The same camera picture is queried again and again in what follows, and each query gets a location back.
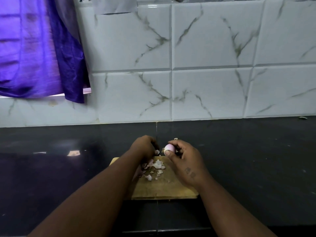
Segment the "paper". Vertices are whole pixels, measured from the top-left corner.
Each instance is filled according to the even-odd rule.
[[[92,0],[92,5],[97,15],[137,11],[137,0]]]

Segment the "person's right arm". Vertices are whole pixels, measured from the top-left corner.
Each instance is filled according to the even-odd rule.
[[[176,175],[199,192],[219,237],[276,236],[212,178],[196,148],[181,140],[169,144],[181,154],[179,158],[171,151],[165,152],[176,166]]]

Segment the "hand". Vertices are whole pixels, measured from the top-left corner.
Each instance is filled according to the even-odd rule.
[[[130,147],[142,159],[150,159],[155,155],[155,150],[159,150],[156,140],[148,135],[137,138]]]
[[[200,152],[189,143],[182,140],[169,141],[180,153],[180,158],[171,151],[165,151],[165,155],[175,164],[176,175],[186,184],[198,189],[204,180],[211,175],[206,169]]]

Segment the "person's left arm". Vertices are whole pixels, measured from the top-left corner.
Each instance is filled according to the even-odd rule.
[[[152,158],[155,149],[159,147],[154,138],[136,139],[125,154],[70,195],[28,236],[107,236],[139,163]]]

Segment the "tiled wall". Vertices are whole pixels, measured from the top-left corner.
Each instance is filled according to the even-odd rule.
[[[316,1],[75,1],[86,104],[0,98],[0,127],[316,114]]]

